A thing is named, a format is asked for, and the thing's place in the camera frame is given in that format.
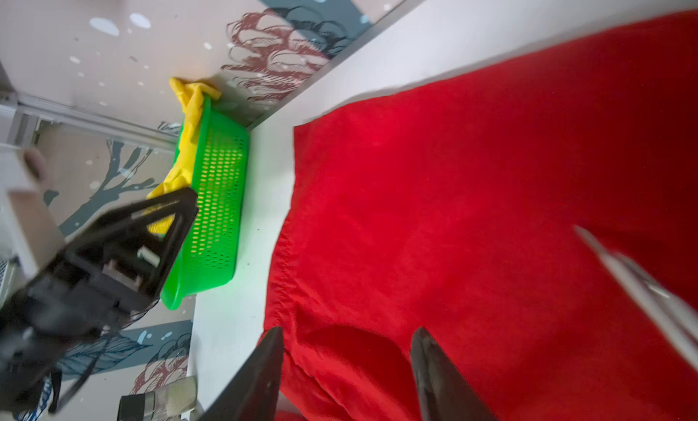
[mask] red cloth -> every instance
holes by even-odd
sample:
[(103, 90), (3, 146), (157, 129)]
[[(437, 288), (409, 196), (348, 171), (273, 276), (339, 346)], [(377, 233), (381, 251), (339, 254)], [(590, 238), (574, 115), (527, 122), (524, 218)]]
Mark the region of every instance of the red cloth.
[(698, 306), (698, 12), (295, 129), (269, 277), (310, 420), (417, 420), (423, 325), (502, 420), (696, 419), (698, 375), (572, 231)]

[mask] tree branch decal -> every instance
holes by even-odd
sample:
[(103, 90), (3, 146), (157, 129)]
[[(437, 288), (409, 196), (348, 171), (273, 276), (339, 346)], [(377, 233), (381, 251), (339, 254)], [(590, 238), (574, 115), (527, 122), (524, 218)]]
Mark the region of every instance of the tree branch decal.
[[(138, 168), (140, 168), (150, 157), (153, 149), (148, 148), (145, 151), (145, 154), (143, 154), (143, 149), (141, 147), (136, 147), (129, 155), (124, 166), (121, 166), (121, 152), (123, 148), (124, 143), (107, 140), (107, 149), (109, 150), (109, 168), (107, 169), (107, 174), (104, 177), (104, 180), (102, 180), (102, 183), (99, 185), (99, 188), (97, 188), (89, 200), (78, 207), (71, 216), (69, 216), (59, 225), (59, 230), (65, 236), (74, 233), (77, 229), (82, 227), (104, 205), (117, 201), (122, 193), (138, 191), (141, 189), (152, 189), (158, 186), (155, 179), (152, 177), (145, 179), (140, 183), (129, 183), (138, 173)], [(110, 182), (118, 177), (123, 177), (123, 179), (121, 179), (111, 188), (107, 188)], [(48, 197), (49, 198), (45, 197), (45, 200), (48, 200), (48, 203), (55, 198), (55, 196)]]

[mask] green plastic basket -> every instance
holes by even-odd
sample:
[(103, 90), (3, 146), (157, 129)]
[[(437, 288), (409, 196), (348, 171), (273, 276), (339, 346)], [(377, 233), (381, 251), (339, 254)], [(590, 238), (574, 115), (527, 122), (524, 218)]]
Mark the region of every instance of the green plastic basket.
[(213, 111), (211, 98), (205, 96), (191, 184), (199, 194), (199, 214), (160, 294), (170, 310), (187, 295), (232, 279), (248, 151), (247, 130)]

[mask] white tabletop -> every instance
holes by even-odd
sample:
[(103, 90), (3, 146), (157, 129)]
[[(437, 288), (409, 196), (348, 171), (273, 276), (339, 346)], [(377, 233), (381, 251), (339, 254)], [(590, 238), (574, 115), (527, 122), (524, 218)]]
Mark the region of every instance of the white tabletop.
[(388, 15), (378, 30), (397, 21), (252, 130), (235, 276), (197, 296), (189, 373), (198, 375), (203, 408), (262, 333), (269, 264), (293, 190), (293, 126), (357, 99), (696, 7), (698, 0), (423, 0), (406, 15), (401, 8)]

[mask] yellow cloth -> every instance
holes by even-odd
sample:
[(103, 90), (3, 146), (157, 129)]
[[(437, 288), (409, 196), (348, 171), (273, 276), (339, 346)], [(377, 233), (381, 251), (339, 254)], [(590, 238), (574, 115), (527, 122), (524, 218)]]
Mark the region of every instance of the yellow cloth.
[[(199, 121), (203, 113), (204, 94), (212, 99), (221, 98), (221, 92), (205, 83), (183, 84), (179, 79), (171, 78), (170, 87), (177, 95), (184, 112), (184, 126), (179, 136), (179, 155), (172, 169), (162, 183), (148, 194), (148, 199), (191, 186), (196, 160), (196, 146), (199, 142)], [(151, 233), (167, 233), (172, 219), (164, 218), (148, 226)]]

